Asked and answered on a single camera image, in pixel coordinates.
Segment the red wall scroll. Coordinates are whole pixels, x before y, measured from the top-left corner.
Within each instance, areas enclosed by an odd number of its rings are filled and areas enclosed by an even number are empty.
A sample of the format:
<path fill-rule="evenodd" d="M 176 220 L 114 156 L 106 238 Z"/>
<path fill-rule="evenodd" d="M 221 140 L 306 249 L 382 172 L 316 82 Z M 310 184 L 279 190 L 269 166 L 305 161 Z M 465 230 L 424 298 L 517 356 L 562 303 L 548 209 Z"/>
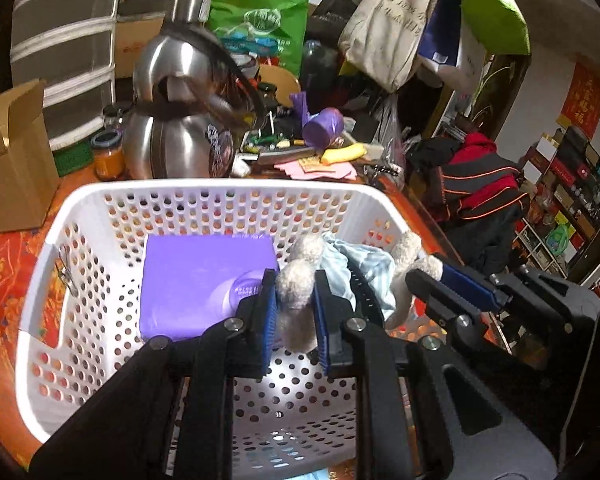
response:
<path fill-rule="evenodd" d="M 600 66 L 583 55 L 576 57 L 571 84 L 556 122 L 562 128 L 576 127 L 588 140 L 600 122 Z"/>

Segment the white shelf with items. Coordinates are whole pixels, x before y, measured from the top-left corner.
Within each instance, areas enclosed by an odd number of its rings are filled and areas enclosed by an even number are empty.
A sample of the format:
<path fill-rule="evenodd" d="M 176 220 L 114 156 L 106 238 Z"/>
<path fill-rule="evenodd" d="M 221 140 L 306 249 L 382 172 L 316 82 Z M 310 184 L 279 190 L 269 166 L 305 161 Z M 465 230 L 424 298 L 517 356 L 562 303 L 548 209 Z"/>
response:
<path fill-rule="evenodd" d="M 510 255 L 582 283 L 600 264 L 600 154 L 577 127 L 544 134 L 524 158 L 531 204 Z"/>

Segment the red black jacket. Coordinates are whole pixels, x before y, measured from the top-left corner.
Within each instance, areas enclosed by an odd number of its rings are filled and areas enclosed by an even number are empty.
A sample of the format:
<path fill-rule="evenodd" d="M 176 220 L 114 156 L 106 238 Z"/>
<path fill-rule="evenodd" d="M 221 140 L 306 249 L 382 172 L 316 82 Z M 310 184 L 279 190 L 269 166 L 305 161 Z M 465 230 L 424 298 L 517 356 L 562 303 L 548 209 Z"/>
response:
<path fill-rule="evenodd" d="M 516 223 L 530 205 L 521 166 L 478 131 L 461 141 L 423 140 L 406 162 L 425 183 L 422 204 L 466 266 L 484 275 L 503 272 Z"/>

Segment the purple tissue pack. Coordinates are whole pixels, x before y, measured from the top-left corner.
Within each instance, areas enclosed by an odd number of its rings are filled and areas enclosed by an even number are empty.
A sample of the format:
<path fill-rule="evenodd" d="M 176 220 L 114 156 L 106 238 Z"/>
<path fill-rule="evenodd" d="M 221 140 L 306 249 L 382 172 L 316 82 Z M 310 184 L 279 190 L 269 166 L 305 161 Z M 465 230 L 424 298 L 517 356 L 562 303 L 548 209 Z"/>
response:
<path fill-rule="evenodd" d="M 151 235 L 140 284 L 143 340 L 183 340 L 233 316 L 278 268 L 272 238 L 257 235 Z"/>

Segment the purple plastic cup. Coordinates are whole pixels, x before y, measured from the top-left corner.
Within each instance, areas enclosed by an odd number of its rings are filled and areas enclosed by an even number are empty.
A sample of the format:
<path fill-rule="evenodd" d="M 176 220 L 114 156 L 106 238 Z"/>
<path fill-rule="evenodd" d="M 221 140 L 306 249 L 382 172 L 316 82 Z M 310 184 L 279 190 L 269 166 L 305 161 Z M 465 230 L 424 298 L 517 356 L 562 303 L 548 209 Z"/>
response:
<path fill-rule="evenodd" d="M 336 108 L 327 107 L 311 116 L 306 92 L 291 93 L 289 99 L 300 118 L 302 139 L 310 148 L 324 151 L 343 133 L 343 116 Z"/>

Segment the white perforated plastic basket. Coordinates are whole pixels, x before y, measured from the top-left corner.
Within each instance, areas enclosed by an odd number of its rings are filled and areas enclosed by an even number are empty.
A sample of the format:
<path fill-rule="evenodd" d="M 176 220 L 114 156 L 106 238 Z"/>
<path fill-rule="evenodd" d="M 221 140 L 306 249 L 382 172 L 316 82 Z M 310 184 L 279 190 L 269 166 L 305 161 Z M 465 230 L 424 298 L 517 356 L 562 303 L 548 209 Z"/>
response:
<path fill-rule="evenodd" d="M 401 214 L 370 186 L 289 180 L 91 184 L 64 201 L 24 300 L 15 397 L 44 443 L 153 336 L 185 339 L 235 313 L 265 268 L 281 269 L 303 234 L 387 252 L 403 232 L 426 254 L 460 260 L 414 198 Z M 59 302 L 58 328 L 43 315 Z M 276 341 L 260 380 L 236 379 L 234 479 L 274 479 L 355 454 L 355 383 Z"/>

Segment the lime green bag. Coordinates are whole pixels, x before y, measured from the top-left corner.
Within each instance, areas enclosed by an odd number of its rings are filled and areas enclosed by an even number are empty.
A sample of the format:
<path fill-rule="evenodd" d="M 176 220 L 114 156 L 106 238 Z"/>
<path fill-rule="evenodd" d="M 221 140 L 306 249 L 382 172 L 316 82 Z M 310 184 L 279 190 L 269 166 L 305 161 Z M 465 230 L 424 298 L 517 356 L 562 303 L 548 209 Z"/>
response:
<path fill-rule="evenodd" d="M 528 25 L 515 0 L 462 0 L 465 21 L 491 53 L 529 55 Z"/>

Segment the beige canvas tote bag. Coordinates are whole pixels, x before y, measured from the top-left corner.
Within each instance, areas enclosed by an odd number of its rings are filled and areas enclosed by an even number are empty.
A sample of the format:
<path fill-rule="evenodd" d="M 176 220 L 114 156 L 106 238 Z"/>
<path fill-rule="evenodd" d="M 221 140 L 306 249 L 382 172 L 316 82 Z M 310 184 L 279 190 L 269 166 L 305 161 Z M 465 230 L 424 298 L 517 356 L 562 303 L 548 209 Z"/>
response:
<path fill-rule="evenodd" d="M 389 93 L 412 71 L 437 0 L 362 0 L 339 37 L 348 63 Z"/>

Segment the yellow banana-shaped object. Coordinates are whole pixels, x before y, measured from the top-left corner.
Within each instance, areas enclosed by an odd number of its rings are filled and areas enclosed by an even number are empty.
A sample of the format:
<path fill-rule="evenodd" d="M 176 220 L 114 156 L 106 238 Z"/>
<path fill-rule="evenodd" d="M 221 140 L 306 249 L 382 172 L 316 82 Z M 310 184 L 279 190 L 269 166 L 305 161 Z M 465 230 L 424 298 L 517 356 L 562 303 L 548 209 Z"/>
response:
<path fill-rule="evenodd" d="M 344 148 L 330 148 L 324 151 L 321 157 L 323 165 L 343 164 L 344 162 L 352 162 L 352 160 L 364 157 L 367 150 L 362 143 L 355 143 Z"/>

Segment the grey stacked drawer unit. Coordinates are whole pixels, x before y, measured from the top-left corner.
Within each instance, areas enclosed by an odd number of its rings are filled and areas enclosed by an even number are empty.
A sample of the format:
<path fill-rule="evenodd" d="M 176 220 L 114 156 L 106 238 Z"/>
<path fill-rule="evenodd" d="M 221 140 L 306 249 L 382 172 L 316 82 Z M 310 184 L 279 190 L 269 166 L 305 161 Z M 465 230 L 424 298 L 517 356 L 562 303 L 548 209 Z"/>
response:
<path fill-rule="evenodd" d="M 15 86 L 45 82 L 43 115 L 59 151 L 102 128 L 116 100 L 114 40 L 119 0 L 15 0 L 10 66 Z"/>

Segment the white plush toy blue clothes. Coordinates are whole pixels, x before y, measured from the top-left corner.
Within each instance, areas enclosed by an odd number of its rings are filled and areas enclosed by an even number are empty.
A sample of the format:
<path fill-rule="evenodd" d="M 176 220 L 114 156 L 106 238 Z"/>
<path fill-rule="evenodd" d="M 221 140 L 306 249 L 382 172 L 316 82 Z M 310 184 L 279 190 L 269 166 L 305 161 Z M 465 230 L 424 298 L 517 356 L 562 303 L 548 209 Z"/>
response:
<path fill-rule="evenodd" d="M 276 278 L 277 337 L 290 352 L 306 353 L 316 347 L 312 295 L 318 271 L 326 273 L 332 293 L 346 300 L 351 310 L 362 306 L 352 288 L 353 272 L 358 271 L 377 300 L 381 321 L 393 330 L 406 322 L 414 304 L 405 278 L 415 270 L 442 279 L 443 263 L 424 253 L 422 239 L 413 231 L 404 232 L 391 252 L 330 234 L 303 235 L 292 245 Z"/>

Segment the green shopping bag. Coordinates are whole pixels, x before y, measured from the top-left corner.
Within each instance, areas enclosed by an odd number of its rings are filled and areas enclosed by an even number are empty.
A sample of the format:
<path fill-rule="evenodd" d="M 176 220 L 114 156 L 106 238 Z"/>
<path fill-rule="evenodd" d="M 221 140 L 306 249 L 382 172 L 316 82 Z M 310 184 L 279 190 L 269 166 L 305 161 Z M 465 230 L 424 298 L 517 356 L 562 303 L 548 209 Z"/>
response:
<path fill-rule="evenodd" d="M 227 50 L 300 76 L 309 0 L 211 0 L 207 27 Z"/>

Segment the brown cardboard box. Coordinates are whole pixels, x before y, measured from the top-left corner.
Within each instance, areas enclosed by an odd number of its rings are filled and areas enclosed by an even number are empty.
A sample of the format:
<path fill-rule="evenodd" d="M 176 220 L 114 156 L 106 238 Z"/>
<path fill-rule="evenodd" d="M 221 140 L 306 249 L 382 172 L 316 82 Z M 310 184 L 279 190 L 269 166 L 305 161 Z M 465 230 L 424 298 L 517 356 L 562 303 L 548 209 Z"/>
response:
<path fill-rule="evenodd" d="M 44 88 L 33 79 L 0 94 L 0 233 L 42 226 L 58 189 Z"/>

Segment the navy white tote bag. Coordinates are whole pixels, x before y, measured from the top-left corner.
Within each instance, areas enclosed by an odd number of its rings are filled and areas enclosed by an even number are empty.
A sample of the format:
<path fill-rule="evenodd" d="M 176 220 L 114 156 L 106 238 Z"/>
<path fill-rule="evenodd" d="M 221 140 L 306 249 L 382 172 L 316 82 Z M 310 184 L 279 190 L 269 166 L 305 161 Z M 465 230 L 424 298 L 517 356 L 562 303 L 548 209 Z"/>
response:
<path fill-rule="evenodd" d="M 463 18 L 460 0 L 438 0 L 422 34 L 418 58 L 453 90 L 466 94 L 478 88 L 486 49 Z"/>

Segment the orange jam jar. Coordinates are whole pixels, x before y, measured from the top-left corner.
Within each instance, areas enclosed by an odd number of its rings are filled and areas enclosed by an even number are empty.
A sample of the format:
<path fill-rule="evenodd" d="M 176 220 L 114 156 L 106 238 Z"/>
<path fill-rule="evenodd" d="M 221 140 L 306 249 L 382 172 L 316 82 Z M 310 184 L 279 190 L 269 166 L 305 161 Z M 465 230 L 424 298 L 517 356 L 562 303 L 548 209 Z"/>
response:
<path fill-rule="evenodd" d="M 112 181 L 125 172 L 122 152 L 122 133 L 117 129 L 104 129 L 91 138 L 96 177 L 101 181 Z"/>

